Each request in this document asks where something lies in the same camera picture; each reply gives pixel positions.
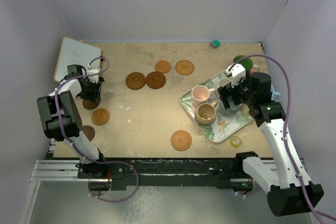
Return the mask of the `brown ringed wood coaster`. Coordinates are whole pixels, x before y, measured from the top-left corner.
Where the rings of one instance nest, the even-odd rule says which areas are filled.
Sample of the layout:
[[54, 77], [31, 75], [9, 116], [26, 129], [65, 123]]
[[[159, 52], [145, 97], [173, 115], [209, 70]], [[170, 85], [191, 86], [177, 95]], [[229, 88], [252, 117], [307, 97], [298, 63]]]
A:
[[166, 77], [163, 73], [154, 71], [154, 72], [150, 72], [146, 76], [145, 81], [148, 87], [152, 89], [159, 89], [165, 85]]

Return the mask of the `grey blue mug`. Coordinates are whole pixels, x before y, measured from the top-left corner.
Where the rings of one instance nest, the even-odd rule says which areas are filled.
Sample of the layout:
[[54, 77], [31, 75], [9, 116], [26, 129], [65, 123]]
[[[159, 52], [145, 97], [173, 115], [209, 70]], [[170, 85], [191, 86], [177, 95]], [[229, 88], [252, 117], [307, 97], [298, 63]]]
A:
[[230, 107], [229, 109], [224, 108], [224, 105], [220, 103], [218, 105], [218, 112], [224, 117], [234, 116], [239, 112], [241, 105]]

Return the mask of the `light wood rimmed coaster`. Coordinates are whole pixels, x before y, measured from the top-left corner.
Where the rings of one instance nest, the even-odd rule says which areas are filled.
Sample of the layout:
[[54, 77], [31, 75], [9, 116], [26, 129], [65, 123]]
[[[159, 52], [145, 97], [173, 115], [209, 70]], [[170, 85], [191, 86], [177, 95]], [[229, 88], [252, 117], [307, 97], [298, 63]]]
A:
[[104, 125], [110, 119], [110, 113], [107, 109], [100, 108], [95, 110], [91, 115], [91, 120], [95, 125]]

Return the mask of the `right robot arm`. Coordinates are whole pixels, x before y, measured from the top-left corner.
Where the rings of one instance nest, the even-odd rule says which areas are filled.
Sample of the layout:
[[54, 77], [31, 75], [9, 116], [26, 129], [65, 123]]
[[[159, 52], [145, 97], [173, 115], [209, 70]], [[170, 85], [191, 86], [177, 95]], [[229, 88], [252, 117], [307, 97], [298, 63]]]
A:
[[238, 177], [251, 176], [267, 195], [271, 212], [287, 216], [314, 212], [324, 195], [314, 184], [293, 146], [287, 127], [287, 115], [279, 102], [272, 100], [271, 78], [262, 72], [226, 71], [229, 83], [217, 89], [224, 108], [245, 104], [271, 149], [276, 172], [267, 168], [256, 154], [238, 154], [234, 164]]

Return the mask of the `dark walnut coaster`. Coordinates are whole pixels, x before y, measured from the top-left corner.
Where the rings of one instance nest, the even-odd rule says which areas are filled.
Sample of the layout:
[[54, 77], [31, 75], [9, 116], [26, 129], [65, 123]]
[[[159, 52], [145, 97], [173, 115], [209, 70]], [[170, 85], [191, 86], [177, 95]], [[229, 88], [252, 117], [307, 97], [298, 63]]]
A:
[[82, 131], [85, 134], [85, 136], [88, 138], [88, 140], [91, 142], [93, 138], [95, 137], [95, 130], [90, 125], [84, 125], [82, 127]]
[[83, 100], [82, 106], [87, 110], [93, 110], [99, 106], [100, 102], [90, 101], [90, 100]]

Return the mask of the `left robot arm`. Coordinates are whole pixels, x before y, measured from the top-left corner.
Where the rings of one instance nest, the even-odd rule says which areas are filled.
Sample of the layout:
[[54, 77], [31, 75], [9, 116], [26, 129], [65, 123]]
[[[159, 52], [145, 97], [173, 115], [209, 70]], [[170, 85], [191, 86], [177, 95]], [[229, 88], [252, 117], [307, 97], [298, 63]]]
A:
[[78, 168], [93, 174], [96, 178], [104, 177], [108, 165], [100, 150], [92, 145], [83, 132], [80, 113], [74, 98], [99, 103], [102, 88], [103, 71], [89, 66], [69, 65], [68, 74], [59, 86], [47, 96], [37, 99], [37, 106], [44, 134], [57, 142], [66, 142], [78, 155]]

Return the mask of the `light wood coaster smooth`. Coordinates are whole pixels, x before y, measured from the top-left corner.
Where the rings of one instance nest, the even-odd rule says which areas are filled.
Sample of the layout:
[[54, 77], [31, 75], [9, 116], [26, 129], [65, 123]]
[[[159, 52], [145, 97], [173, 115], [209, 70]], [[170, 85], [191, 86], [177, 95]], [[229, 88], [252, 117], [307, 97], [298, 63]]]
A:
[[154, 65], [155, 70], [160, 73], [167, 73], [171, 70], [171, 64], [166, 60], [160, 60]]

